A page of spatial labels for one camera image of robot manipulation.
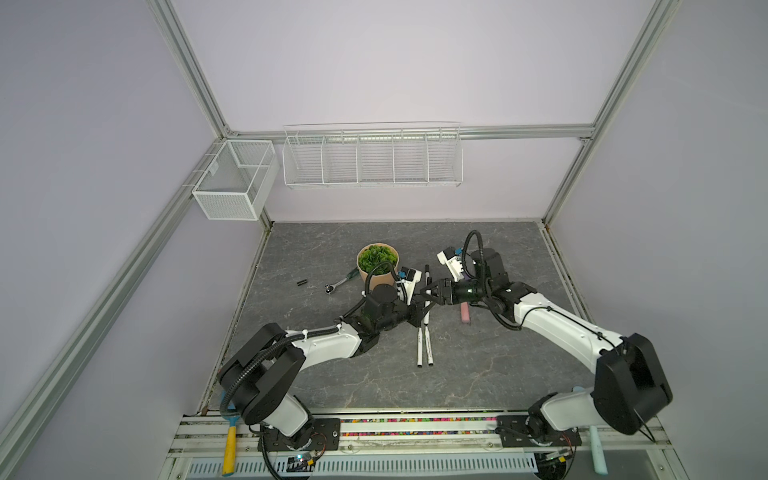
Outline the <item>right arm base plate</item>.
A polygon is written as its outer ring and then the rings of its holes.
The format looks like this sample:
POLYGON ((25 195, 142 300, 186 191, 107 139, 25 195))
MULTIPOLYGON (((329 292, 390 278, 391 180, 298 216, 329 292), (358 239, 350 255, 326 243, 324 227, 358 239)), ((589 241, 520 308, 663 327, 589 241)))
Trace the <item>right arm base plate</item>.
POLYGON ((577 429, 556 431, 544 420, 527 414, 507 414, 496 417, 495 433, 503 447, 579 447, 581 436, 577 429))

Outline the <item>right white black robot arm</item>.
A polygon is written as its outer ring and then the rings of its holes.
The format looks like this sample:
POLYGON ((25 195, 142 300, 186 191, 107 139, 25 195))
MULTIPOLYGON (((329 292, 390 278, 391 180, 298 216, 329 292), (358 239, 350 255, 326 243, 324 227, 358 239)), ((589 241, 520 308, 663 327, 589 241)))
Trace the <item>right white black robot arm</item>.
POLYGON ((531 330, 583 364, 592 387, 552 393, 528 410, 521 434, 537 444, 568 430, 609 426, 633 435, 673 400, 671 386, 652 342, 621 335, 569 314, 534 287, 510 280, 500 255, 447 248, 437 255, 450 275, 422 288, 436 305, 479 305, 506 329, 531 330))

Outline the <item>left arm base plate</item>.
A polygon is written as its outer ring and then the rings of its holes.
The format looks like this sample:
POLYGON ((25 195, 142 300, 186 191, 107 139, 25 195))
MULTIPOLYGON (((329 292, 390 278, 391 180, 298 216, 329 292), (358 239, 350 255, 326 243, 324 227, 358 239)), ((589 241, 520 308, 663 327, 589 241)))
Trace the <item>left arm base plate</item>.
POLYGON ((336 417, 311 418, 293 436, 265 427, 261 442, 268 452, 336 451, 341 439, 341 421, 336 417))

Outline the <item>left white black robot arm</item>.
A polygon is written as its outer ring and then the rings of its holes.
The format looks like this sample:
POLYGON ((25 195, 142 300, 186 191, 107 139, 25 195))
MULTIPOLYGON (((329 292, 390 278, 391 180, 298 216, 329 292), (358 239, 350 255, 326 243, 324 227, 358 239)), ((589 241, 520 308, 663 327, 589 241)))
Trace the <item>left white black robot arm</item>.
POLYGON ((306 444, 316 427, 310 410, 291 393, 299 373, 320 364, 360 356, 385 331, 418 325, 427 312, 423 293, 378 285, 331 326, 285 330, 268 323, 221 367, 219 413, 279 432, 293 447, 306 444))

